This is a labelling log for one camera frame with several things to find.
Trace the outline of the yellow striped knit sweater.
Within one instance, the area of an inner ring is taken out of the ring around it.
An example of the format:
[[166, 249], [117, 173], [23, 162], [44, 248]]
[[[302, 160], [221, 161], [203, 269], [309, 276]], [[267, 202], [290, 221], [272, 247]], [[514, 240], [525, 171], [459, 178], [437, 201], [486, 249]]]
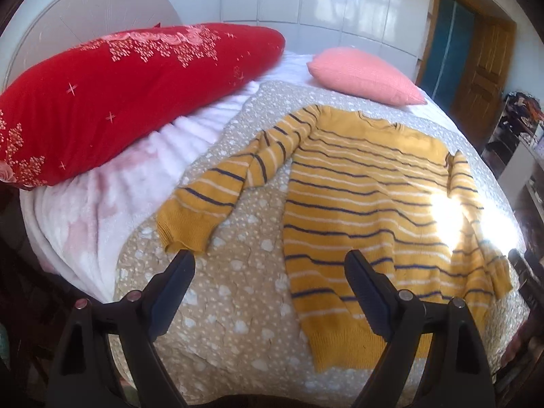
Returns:
[[317, 371], [367, 369], [380, 355], [344, 274], [349, 251], [421, 299], [465, 299], [477, 325], [511, 290], [465, 156], [403, 124], [330, 106], [287, 114], [176, 190], [157, 214], [164, 248], [203, 252], [242, 193], [284, 166], [284, 260]]

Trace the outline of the pink white fluffy blanket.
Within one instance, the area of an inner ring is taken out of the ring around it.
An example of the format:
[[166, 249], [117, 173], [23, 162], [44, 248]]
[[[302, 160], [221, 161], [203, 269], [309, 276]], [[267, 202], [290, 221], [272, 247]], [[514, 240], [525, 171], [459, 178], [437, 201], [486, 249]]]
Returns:
[[117, 261], [130, 234], [169, 197], [186, 168], [267, 81], [308, 86], [308, 54], [278, 64], [233, 94], [180, 116], [108, 163], [55, 186], [20, 191], [30, 247], [46, 273], [101, 302], [114, 298]]

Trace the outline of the beige white-dotted bedspread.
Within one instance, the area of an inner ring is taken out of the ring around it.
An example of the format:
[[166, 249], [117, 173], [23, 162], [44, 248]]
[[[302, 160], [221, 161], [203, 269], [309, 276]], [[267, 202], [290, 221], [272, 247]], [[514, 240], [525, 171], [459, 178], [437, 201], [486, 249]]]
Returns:
[[[504, 193], [464, 135], [437, 122], [439, 110], [426, 104], [429, 118], [370, 100], [316, 87], [269, 82], [247, 100], [218, 141], [197, 159], [172, 190], [201, 177], [229, 156], [245, 149], [261, 131], [298, 109], [330, 106], [373, 119], [400, 123], [441, 141], [469, 163], [483, 208], [481, 226], [504, 255], [526, 247]], [[259, 190], [242, 193], [236, 208], [216, 227], [203, 252], [194, 252], [194, 278], [167, 332], [155, 343], [158, 355], [184, 400], [208, 403], [226, 395], [266, 394], [328, 407], [348, 407], [359, 395], [376, 363], [367, 369], [315, 369], [312, 351], [290, 294], [282, 239], [282, 220], [290, 167], [282, 167]], [[158, 212], [127, 239], [118, 261], [116, 293], [149, 283], [163, 272], [175, 252], [158, 234]], [[518, 282], [507, 262], [511, 290], [491, 303], [477, 325], [491, 364], [522, 321], [527, 307], [515, 292]]]

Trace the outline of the white cluttered side table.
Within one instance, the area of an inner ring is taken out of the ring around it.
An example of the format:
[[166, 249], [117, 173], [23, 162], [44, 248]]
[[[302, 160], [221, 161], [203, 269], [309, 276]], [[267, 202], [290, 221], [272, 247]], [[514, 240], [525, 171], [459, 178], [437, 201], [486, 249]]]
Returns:
[[526, 240], [543, 237], [543, 109], [521, 91], [504, 96], [483, 157], [499, 182]]

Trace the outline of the red embroidered long pillow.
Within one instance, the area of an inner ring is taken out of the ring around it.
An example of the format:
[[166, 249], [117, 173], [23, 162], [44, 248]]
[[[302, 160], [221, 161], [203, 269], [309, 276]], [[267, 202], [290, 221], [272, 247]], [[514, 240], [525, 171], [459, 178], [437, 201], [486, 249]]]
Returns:
[[54, 186], [259, 78], [283, 54], [271, 28], [205, 23], [120, 31], [58, 53], [1, 96], [1, 180]]

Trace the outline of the brown wooden door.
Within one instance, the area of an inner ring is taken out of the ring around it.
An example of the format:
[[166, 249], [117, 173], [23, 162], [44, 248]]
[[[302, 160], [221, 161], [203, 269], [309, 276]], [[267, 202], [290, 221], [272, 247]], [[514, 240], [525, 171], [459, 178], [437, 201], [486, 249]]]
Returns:
[[428, 21], [417, 84], [481, 152], [499, 122], [516, 23], [493, 0], [431, 0]]

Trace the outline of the pink knit cushion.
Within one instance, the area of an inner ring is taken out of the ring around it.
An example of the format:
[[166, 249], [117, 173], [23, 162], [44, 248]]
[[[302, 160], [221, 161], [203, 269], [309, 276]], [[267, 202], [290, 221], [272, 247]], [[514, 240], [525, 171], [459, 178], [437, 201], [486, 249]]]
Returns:
[[323, 87], [393, 107], [424, 105], [421, 90], [395, 66], [351, 47], [326, 49], [307, 64]]

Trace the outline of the round white headboard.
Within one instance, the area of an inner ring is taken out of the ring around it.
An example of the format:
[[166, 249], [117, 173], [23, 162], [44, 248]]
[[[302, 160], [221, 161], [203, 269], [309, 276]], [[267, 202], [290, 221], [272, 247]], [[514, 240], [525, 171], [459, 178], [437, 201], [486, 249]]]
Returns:
[[169, 0], [53, 0], [1, 47], [1, 89], [57, 53], [117, 31], [179, 25]]

